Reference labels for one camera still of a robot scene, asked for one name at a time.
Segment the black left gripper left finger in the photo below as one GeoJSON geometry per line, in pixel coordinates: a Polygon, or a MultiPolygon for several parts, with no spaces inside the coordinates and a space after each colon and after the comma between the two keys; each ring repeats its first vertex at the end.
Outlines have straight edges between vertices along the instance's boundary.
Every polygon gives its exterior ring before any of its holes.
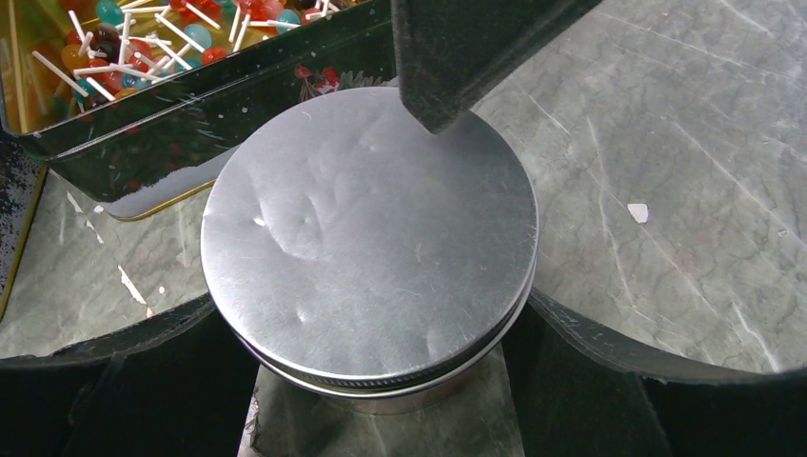
{"type": "Polygon", "coordinates": [[[208,296],[1,363],[5,456],[234,456],[258,364],[208,296]]]}

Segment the clear plastic jar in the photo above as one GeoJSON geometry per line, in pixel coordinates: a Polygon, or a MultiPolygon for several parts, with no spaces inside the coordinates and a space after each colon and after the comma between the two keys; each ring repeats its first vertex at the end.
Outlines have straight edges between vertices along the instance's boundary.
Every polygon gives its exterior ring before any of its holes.
{"type": "Polygon", "coordinates": [[[423,391],[383,399],[348,399],[325,397],[334,407],[372,415],[397,415],[414,412],[438,404],[451,395],[460,392],[475,376],[473,369],[423,391]]]}

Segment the gold tin of lollipops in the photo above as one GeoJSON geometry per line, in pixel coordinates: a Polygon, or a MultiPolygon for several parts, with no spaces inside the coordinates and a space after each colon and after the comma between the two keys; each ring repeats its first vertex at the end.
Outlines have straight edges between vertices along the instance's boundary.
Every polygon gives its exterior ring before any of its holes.
{"type": "Polygon", "coordinates": [[[65,1],[1,5],[1,208],[22,209],[51,169],[120,220],[202,189],[271,117],[395,74],[390,5],[365,1],[224,58],[80,109],[49,69],[71,30],[65,1]]]}

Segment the gold tin of star candies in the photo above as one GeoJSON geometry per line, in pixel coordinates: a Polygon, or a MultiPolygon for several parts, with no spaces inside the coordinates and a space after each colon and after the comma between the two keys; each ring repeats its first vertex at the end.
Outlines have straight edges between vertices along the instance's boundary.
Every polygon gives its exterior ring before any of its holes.
{"type": "Polygon", "coordinates": [[[1,135],[1,318],[4,318],[47,168],[1,135]]]}

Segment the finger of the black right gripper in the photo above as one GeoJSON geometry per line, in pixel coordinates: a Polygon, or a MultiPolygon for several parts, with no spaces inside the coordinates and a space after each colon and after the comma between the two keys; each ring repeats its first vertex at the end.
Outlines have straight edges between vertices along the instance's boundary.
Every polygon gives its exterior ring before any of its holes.
{"type": "Polygon", "coordinates": [[[403,0],[391,4],[403,105],[447,129],[600,0],[403,0]]]}

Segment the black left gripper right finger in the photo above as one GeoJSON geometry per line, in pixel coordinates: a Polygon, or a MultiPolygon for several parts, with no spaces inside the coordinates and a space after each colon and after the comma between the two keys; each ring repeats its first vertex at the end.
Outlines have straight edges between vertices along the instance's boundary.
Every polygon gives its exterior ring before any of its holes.
{"type": "Polygon", "coordinates": [[[528,456],[802,456],[806,372],[645,345],[533,291],[503,338],[528,456]]]}

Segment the white jar lid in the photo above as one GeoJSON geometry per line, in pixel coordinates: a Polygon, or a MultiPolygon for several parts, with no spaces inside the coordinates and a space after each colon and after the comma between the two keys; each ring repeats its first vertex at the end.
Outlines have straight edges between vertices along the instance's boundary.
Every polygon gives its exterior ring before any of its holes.
{"type": "Polygon", "coordinates": [[[430,389],[484,357],[525,304],[536,194],[464,112],[433,134],[392,87],[287,109],[223,167],[201,224],[209,293],[287,381],[343,398],[430,389]]]}

